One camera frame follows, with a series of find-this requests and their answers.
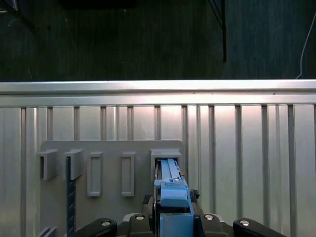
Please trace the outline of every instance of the metal panel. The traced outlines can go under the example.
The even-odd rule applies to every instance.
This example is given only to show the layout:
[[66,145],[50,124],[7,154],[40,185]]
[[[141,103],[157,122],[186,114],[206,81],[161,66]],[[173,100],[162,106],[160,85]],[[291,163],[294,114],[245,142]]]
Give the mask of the metal panel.
[[116,107],[107,107],[106,108],[106,139],[107,140],[116,140],[118,138],[117,132],[117,108]]
[[226,104],[310,104],[316,101],[314,94],[293,94],[274,92],[263,92],[262,94],[254,92],[244,92],[243,94],[205,94],[205,92],[175,92],[167,95],[151,95],[143,96],[135,94],[117,95],[108,94],[106,96],[55,96],[47,97],[44,95],[34,96],[2,96],[0,100],[0,107],[42,107],[51,106],[52,100],[58,106],[72,106],[73,104],[81,106],[159,106],[163,105],[226,105]]
[[134,107],[133,138],[134,140],[154,140],[155,139],[155,108]]
[[21,235],[22,178],[21,109],[0,109],[0,236]]
[[[195,113],[195,109],[192,108],[191,110],[193,114]],[[198,139],[196,139],[193,144],[198,145],[198,158],[199,158],[199,167],[198,167],[198,174],[199,174],[199,186],[198,190],[200,192],[199,202],[200,205],[205,213],[214,212],[211,210],[211,203],[213,203],[213,194],[211,186],[215,183],[213,180],[213,175],[211,168],[211,153],[210,152],[210,116],[209,116],[209,107],[208,106],[199,106],[198,111]]]
[[181,106],[161,106],[161,139],[182,140]]
[[101,139],[100,107],[80,107],[79,133],[81,140]]
[[243,216],[263,223],[261,106],[241,107]]
[[119,106],[118,110],[118,140],[127,140],[128,117],[127,106]]
[[[16,107],[0,109],[0,209],[11,211],[6,219],[1,215],[0,235],[19,236],[24,225],[27,237],[38,234],[33,154],[42,141],[101,138],[183,140],[188,182],[199,189],[205,212],[230,224],[237,213],[286,236],[314,236],[316,80],[2,83],[0,95],[0,106]],[[25,121],[21,107],[28,107]],[[20,141],[24,123],[26,140]],[[13,175],[21,170],[23,142],[26,187],[20,187],[20,173]],[[240,182],[234,187],[227,177]],[[3,195],[7,189],[9,197]],[[26,223],[20,223],[25,189]]]
[[290,236],[287,106],[268,106],[270,228]]
[[47,140],[47,108],[26,109],[26,237],[40,232],[40,161],[36,153]]
[[215,106],[216,213],[227,223],[237,218],[235,106]]
[[297,236],[316,233],[315,118],[313,105],[294,106]]
[[197,106],[188,106],[188,184],[190,189],[198,190],[198,110]]
[[63,81],[63,82],[2,82],[0,92],[8,93],[93,93],[133,91],[226,91],[245,90],[293,91],[316,88],[316,80],[151,80],[151,81]]
[[279,127],[279,159],[280,159],[280,231],[285,236],[290,236],[290,174],[289,174],[289,131],[288,131],[288,107],[280,105],[278,107],[278,127]]
[[54,107],[53,108],[53,139],[73,140],[74,139],[74,108]]

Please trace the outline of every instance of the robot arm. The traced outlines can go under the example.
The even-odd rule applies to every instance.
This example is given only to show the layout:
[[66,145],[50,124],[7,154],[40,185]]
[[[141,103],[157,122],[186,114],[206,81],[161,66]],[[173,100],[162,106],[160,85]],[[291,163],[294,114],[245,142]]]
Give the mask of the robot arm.
[[215,214],[204,214],[177,159],[156,160],[153,193],[145,196],[141,213],[126,215],[121,224],[98,219],[72,237],[285,237],[251,219],[229,226]]

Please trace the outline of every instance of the vertical rib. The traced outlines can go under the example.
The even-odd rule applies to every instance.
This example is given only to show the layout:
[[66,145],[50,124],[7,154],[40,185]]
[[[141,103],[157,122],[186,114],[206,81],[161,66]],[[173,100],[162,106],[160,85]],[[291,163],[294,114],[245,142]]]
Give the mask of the vertical rib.
[[236,106],[236,186],[237,186],[237,217],[243,217],[243,205],[242,205],[242,189],[243,189],[243,179],[242,179],[242,127],[241,127],[241,107]]

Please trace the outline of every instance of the gray plastic bracket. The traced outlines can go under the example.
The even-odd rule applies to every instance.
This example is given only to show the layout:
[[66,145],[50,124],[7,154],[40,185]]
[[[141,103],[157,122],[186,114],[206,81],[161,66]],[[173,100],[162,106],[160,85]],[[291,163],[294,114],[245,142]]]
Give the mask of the gray plastic bracket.
[[57,150],[46,150],[37,153],[40,163],[40,178],[48,180],[57,175]]
[[87,195],[102,195],[102,152],[91,152],[87,159]]
[[135,152],[124,152],[121,155],[121,188],[122,196],[135,195]]
[[67,166],[66,160],[70,157],[70,179],[75,180],[82,175],[83,170],[83,158],[82,150],[71,150],[63,154],[63,179],[66,179]]
[[56,227],[46,227],[40,234],[39,237],[56,237]]
[[154,181],[156,159],[176,159],[178,163],[182,158],[179,149],[151,149],[151,181]]

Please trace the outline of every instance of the metal ledge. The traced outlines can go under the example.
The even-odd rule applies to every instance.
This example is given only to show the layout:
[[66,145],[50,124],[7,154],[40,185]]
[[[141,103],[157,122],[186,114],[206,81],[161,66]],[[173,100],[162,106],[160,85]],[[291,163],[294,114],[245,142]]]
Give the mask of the metal ledge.
[[171,91],[316,91],[310,80],[144,80],[83,82],[2,82],[0,95],[127,93]]

